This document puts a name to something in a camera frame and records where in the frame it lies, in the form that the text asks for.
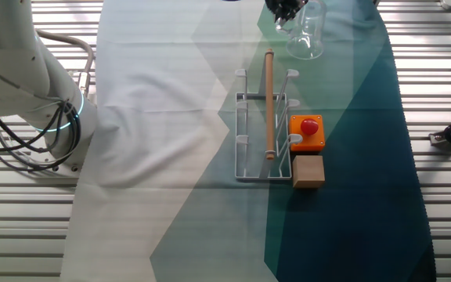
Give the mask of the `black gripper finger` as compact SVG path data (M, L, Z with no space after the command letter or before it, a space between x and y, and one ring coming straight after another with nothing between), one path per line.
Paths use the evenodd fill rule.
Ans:
M287 2L287 6L289 8L289 12L287 13L288 19L294 19L297 13L304 8L304 6L308 3L308 0L289 0Z
M274 17L274 21L285 20L289 13L289 3L286 0L265 0L265 6Z

